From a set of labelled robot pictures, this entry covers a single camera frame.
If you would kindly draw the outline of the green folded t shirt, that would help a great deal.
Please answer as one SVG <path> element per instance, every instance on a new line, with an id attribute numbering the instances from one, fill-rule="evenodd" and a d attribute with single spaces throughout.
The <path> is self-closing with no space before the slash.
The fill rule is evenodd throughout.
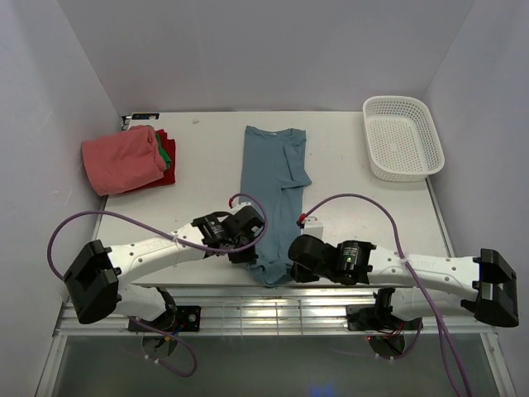
<path id="1" fill-rule="evenodd" d="M 167 133 L 164 130 L 158 130 L 155 134 L 158 141 L 160 156 L 165 163 L 165 169 L 169 170 L 170 166 L 173 164 L 174 154 L 172 153 Z"/>

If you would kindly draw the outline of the blue label sticker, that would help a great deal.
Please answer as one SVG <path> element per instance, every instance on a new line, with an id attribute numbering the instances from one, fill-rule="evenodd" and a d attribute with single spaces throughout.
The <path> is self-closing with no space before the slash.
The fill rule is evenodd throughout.
<path id="1" fill-rule="evenodd" d="M 158 120 L 160 115 L 156 113 L 133 113 L 131 115 L 132 120 Z"/>

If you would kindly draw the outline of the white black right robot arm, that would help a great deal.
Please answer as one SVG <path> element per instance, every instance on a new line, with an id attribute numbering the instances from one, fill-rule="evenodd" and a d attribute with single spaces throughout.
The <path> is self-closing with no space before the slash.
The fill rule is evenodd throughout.
<path id="1" fill-rule="evenodd" d="M 346 286 L 382 285 L 373 308 L 374 321 L 382 328 L 435 311 L 469 314 L 501 328 L 519 324 L 516 272 L 492 249 L 483 248 L 478 256 L 402 259 L 371 242 L 349 240 L 332 246 L 301 235 L 290 245 L 288 258 L 292 277 L 300 283 L 325 278 Z"/>

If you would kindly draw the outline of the pink folded t shirt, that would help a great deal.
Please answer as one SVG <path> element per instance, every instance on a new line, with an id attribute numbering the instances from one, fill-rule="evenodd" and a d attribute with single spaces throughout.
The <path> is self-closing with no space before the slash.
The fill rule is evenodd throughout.
<path id="1" fill-rule="evenodd" d="M 136 126 L 85 141 L 81 152 L 88 181 L 100 196 L 139 188 L 161 179 L 166 170 L 151 126 Z"/>

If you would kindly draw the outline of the blue t shirt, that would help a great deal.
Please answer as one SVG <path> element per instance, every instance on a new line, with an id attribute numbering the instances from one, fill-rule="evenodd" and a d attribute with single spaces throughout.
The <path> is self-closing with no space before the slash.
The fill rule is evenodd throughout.
<path id="1" fill-rule="evenodd" d="M 256 245 L 256 263 L 247 269 L 263 285 L 290 281 L 288 249 L 300 234 L 297 220 L 303 209 L 303 190 L 312 183 L 305 170 L 306 143 L 306 132 L 295 128 L 277 132 L 245 129 L 241 192 L 258 200 L 269 224 Z"/>

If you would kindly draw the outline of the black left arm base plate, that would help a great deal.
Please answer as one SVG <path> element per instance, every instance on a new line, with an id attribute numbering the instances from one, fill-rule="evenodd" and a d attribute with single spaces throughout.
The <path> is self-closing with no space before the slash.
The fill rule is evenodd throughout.
<path id="1" fill-rule="evenodd" d="M 129 332 L 197 332 L 200 328 L 200 306 L 169 305 L 162 309 L 144 310 L 128 321 Z"/>

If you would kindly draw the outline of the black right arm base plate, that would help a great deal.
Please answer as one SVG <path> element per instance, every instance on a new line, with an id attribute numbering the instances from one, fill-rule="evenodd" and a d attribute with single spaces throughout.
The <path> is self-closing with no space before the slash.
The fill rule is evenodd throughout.
<path id="1" fill-rule="evenodd" d="M 389 334 L 422 329 L 420 318 L 401 320 L 393 316 L 389 309 L 376 309 L 375 306 L 347 305 L 346 321 L 350 331 L 374 331 Z"/>

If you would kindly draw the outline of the dark red folded t shirt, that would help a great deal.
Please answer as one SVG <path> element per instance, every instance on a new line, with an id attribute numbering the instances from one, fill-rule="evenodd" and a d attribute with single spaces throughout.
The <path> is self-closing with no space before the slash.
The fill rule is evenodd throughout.
<path id="1" fill-rule="evenodd" d="M 115 154 L 107 183 L 108 194 L 124 194 L 175 183 L 176 143 L 164 130 L 137 126 L 126 132 L 135 133 Z"/>

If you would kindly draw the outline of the white perforated plastic basket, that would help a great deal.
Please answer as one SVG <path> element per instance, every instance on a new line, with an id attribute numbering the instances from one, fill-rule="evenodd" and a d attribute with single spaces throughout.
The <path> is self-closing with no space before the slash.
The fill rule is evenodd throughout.
<path id="1" fill-rule="evenodd" d="M 370 169 L 384 181 L 412 183 L 445 165 L 431 113 L 422 101 L 406 96 L 374 96 L 363 104 Z"/>

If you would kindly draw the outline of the aluminium table front rail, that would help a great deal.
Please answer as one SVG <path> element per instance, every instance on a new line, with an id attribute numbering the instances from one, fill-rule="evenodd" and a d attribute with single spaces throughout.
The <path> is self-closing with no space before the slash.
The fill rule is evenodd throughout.
<path id="1" fill-rule="evenodd" d="M 177 305 L 202 308 L 198 332 L 182 336 L 337 336 L 367 335 L 350 332 L 346 306 L 362 309 L 374 304 L 374 288 L 330 285 L 283 285 L 274 288 L 227 285 L 164 285 Z M 452 334 L 497 333 L 498 328 L 479 323 L 471 317 L 443 316 Z M 52 335 L 56 336 L 141 336 L 127 331 L 128 319 L 110 315 L 100 322 L 82 325 L 73 305 L 60 310 Z"/>

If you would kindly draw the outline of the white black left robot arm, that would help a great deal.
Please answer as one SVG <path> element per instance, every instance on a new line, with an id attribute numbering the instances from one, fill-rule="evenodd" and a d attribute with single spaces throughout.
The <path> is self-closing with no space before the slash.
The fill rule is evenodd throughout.
<path id="1" fill-rule="evenodd" d="M 232 263 L 256 259 L 256 242 L 266 221 L 250 204 L 195 218 L 183 227 L 125 245 L 87 243 L 65 271 L 64 283 L 79 323 L 92 324 L 111 314 L 136 317 L 163 331 L 175 320 L 174 301 L 159 287 L 141 287 L 138 279 L 210 256 Z"/>

